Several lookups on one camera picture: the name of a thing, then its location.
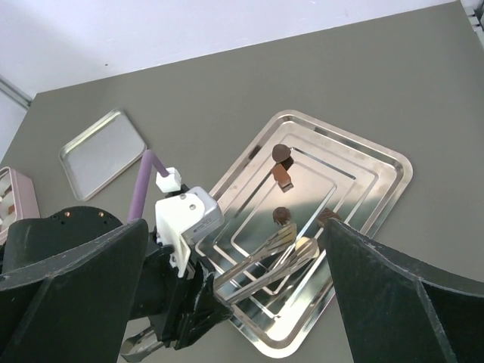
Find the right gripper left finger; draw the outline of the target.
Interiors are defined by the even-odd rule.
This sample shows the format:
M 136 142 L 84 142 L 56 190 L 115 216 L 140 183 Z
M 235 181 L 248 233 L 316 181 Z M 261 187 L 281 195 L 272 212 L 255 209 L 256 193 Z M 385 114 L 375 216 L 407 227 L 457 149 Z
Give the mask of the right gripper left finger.
M 138 219 L 1 276 L 3 362 L 115 362 L 148 240 Z

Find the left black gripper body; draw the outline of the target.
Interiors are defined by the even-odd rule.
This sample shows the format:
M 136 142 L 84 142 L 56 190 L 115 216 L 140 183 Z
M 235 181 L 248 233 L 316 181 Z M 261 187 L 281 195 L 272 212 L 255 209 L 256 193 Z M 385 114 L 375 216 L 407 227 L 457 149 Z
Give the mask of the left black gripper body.
M 171 245 L 148 244 L 130 318 L 149 318 L 157 339 L 180 350 L 231 318 L 234 309 L 214 291 L 216 270 L 205 256 L 189 261 L 180 278 L 170 265 L 172 251 Z

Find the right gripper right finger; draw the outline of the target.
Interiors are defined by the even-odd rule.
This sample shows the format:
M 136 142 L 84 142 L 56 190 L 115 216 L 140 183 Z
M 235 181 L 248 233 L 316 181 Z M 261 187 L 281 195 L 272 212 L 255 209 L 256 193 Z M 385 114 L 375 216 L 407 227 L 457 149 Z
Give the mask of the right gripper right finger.
M 323 244 L 356 362 L 481 362 L 483 284 L 422 262 L 338 219 Z

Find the metal tongs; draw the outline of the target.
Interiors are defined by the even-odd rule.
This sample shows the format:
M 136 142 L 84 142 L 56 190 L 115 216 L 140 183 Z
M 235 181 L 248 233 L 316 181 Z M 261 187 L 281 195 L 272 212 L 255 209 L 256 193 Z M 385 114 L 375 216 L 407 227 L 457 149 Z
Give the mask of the metal tongs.
M 300 238 L 296 236 L 295 223 L 286 224 L 242 262 L 234 265 L 221 275 L 216 274 L 214 291 L 218 295 L 217 292 L 221 287 L 234 280 L 238 275 L 251 269 L 255 264 L 260 262 L 268 263 L 266 272 L 256 280 L 246 284 L 226 298 L 218 295 L 231 304 L 234 309 L 238 302 L 252 296 L 263 287 L 299 271 L 309 262 L 316 259 L 301 259 L 297 256 L 295 245 Z M 165 346 L 157 339 L 154 328 L 149 324 L 141 332 L 127 338 L 122 343 L 120 355 L 127 362 L 140 362 L 162 347 Z

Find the white chocolate piece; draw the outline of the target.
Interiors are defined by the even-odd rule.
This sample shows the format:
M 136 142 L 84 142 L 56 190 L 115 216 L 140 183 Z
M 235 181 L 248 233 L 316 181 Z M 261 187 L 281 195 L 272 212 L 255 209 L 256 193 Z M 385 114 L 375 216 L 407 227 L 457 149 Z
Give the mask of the white chocolate piece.
M 318 258 L 320 249 L 315 238 L 301 237 L 295 245 L 295 252 L 301 259 Z

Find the brown layered square chocolate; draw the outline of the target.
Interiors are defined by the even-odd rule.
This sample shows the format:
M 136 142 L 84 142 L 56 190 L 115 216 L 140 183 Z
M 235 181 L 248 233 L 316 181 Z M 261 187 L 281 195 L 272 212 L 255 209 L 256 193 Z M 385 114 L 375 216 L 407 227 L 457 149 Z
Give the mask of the brown layered square chocolate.
M 320 228 L 324 228 L 330 219 L 341 220 L 341 217 L 332 209 L 324 208 L 322 211 L 320 211 L 316 218 Z

